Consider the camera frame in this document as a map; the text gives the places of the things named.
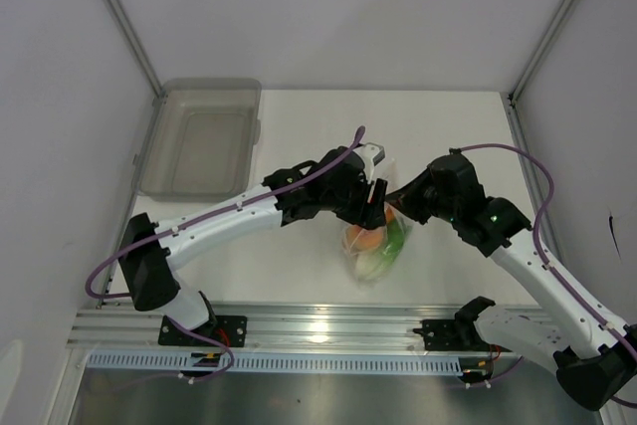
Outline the orange fruit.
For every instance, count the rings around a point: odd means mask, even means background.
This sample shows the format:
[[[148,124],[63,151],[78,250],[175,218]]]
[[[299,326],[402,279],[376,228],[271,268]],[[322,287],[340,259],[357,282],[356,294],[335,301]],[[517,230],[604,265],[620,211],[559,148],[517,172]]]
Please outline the orange fruit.
[[[392,221],[394,221],[395,219],[396,219],[396,216],[395,216],[395,214],[394,214],[394,210],[393,210],[391,207],[388,207],[388,208],[385,210],[385,220],[386,220],[386,223],[387,223],[387,224],[389,224],[389,223],[391,223]]]

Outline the green plastic lettuce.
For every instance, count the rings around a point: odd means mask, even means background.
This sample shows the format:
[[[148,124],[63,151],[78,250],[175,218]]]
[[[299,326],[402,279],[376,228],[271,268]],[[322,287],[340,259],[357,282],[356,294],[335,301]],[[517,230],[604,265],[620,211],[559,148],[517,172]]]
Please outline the green plastic lettuce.
[[[405,246],[411,229],[410,224],[400,219],[395,219],[387,224],[384,242],[375,253],[376,273],[379,277],[392,269]]]

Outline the peach fruit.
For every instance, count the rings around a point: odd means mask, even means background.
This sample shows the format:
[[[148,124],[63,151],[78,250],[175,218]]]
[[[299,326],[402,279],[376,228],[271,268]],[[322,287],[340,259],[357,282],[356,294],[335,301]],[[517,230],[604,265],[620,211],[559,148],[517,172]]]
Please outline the peach fruit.
[[[383,228],[366,230],[351,225],[345,231],[345,246],[349,250],[373,251],[381,247],[384,242],[385,230]]]

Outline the clear zip top bag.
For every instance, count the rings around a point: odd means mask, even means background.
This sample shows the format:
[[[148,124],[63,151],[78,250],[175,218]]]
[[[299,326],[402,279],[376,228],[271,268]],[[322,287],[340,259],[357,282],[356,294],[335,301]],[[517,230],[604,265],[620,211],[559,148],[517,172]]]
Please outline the clear zip top bag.
[[[366,230],[345,224],[340,234],[341,249],[352,278],[361,287],[382,281],[393,269],[411,235],[413,222],[384,203],[385,225]]]

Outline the small garlic bulb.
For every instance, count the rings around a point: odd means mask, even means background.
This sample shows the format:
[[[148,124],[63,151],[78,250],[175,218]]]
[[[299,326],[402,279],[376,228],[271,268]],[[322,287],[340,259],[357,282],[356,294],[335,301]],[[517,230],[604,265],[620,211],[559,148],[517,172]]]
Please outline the small garlic bulb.
[[[354,274],[359,281],[368,282],[376,280],[383,272],[383,265],[376,255],[359,255],[354,263]]]

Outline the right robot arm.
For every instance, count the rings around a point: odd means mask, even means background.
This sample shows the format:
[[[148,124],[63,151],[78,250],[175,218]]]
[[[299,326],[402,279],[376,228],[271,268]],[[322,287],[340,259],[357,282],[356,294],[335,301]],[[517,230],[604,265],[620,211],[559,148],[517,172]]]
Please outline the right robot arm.
[[[578,405],[598,411],[636,375],[636,327],[590,293],[544,246],[511,201],[484,191],[461,152],[433,160],[414,180],[388,194],[411,220],[451,225],[462,241],[511,275],[547,313],[550,327],[516,317],[485,298],[454,325],[466,348],[500,345],[555,375]]]

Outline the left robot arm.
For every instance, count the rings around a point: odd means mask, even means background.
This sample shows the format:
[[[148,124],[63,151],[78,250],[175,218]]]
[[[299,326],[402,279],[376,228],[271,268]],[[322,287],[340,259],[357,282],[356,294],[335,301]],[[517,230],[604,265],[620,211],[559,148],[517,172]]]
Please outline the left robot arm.
[[[367,230],[383,226],[387,183],[374,169],[384,158],[383,147],[374,143],[341,146],[319,161],[279,169],[200,214],[159,222],[146,213],[133,216],[118,263],[134,309],[159,312],[181,325],[191,343],[208,343],[216,332],[212,307],[203,292],[179,283],[178,271],[215,246],[321,212]]]

